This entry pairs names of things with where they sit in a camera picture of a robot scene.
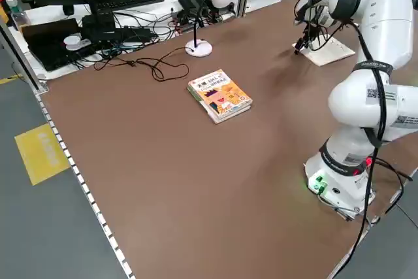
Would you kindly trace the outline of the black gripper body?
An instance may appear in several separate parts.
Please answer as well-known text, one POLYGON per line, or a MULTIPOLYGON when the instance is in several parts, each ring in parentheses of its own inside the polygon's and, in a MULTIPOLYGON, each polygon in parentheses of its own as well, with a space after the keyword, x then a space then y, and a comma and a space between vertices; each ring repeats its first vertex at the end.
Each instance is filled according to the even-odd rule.
POLYGON ((302 36, 303 43, 313 42, 320 36, 320 34, 323 34, 322 25, 307 21, 304 21, 304 23, 306 24, 306 26, 304 28, 302 36))

